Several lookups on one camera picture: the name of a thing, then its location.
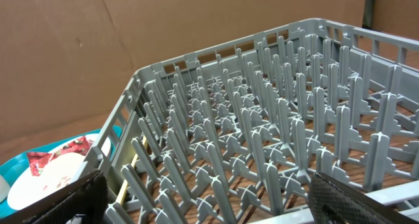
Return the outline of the white paper cup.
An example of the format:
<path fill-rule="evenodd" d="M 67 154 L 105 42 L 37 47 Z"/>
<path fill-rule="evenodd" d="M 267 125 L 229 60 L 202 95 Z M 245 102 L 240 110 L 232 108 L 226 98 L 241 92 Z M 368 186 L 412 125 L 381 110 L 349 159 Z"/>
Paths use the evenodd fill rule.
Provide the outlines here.
<path fill-rule="evenodd" d="M 0 202 L 3 202 L 10 191 L 10 185 L 3 176 L 0 176 Z"/>

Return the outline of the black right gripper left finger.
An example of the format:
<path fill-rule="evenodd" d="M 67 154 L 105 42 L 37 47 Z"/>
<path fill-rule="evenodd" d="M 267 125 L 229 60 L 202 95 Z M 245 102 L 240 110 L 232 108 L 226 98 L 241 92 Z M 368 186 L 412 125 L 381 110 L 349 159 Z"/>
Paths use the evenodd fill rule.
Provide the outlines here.
<path fill-rule="evenodd" d="M 101 170 L 95 170 L 30 206 L 4 217 L 1 222 L 98 224 L 103 221 L 108 203 L 107 179 Z"/>

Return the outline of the red snack wrapper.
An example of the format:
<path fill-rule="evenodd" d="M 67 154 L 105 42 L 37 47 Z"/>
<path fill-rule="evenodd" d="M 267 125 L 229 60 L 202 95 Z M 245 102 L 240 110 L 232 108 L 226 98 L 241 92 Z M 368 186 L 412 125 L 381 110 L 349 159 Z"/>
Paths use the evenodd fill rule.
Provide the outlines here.
<path fill-rule="evenodd" d="M 63 146 L 59 147 L 58 150 L 53 152 L 37 152 L 31 151 L 26 153 L 26 157 L 29 162 L 29 169 L 32 176 L 40 176 L 44 170 L 44 167 L 52 160 L 58 158 L 61 155 L 67 153 L 78 153 L 85 156 L 93 144 L 92 140 L 87 139 L 85 136 L 81 136 L 74 139 Z"/>

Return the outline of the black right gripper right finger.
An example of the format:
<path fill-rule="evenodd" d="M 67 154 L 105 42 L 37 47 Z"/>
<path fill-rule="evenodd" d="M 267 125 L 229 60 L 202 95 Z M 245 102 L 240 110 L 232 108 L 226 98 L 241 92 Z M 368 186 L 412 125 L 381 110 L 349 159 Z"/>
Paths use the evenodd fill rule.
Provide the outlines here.
<path fill-rule="evenodd" d="M 312 177 L 308 206 L 319 224 L 418 224 L 322 172 Z"/>

